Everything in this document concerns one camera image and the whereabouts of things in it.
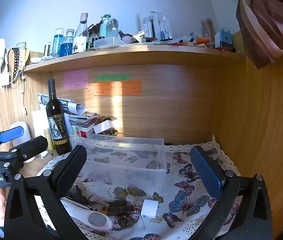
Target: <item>white wall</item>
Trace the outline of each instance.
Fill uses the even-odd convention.
[[[8,48],[26,41],[28,49],[43,52],[56,28],[77,28],[82,12],[89,13],[88,25],[110,13],[125,33],[135,33],[139,14],[156,9],[167,12],[176,38],[201,29],[207,17],[216,22],[211,0],[0,0],[0,38]]]
[[[211,0],[212,6],[215,10],[216,15],[216,24],[217,32],[222,28],[225,31],[230,31],[231,34],[234,34],[238,31],[239,25],[236,18],[236,9],[238,0]]]

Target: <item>curtain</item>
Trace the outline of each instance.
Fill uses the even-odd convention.
[[[247,56],[258,69],[283,55],[283,3],[239,0],[236,17]]]

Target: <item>green sticky note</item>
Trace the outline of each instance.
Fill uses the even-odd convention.
[[[128,80],[130,80],[130,75],[126,75],[126,74],[105,74],[105,75],[97,75],[96,82],[128,81]]]

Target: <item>wine bottle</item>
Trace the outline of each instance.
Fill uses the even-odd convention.
[[[48,123],[51,133],[51,139],[59,155],[71,151],[71,146],[67,137],[64,124],[64,110],[61,102],[57,99],[55,80],[48,80],[49,101],[46,106]]]
[[[74,35],[72,54],[84,52],[88,48],[89,33],[87,20],[88,13],[82,13],[80,16],[79,26]]]

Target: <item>soap dispenser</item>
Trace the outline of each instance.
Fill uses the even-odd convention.
[[[99,29],[99,39],[106,38],[107,23],[110,17],[111,17],[111,14],[109,13],[106,13],[104,16],[101,16],[102,24],[100,25],[100,29]]]

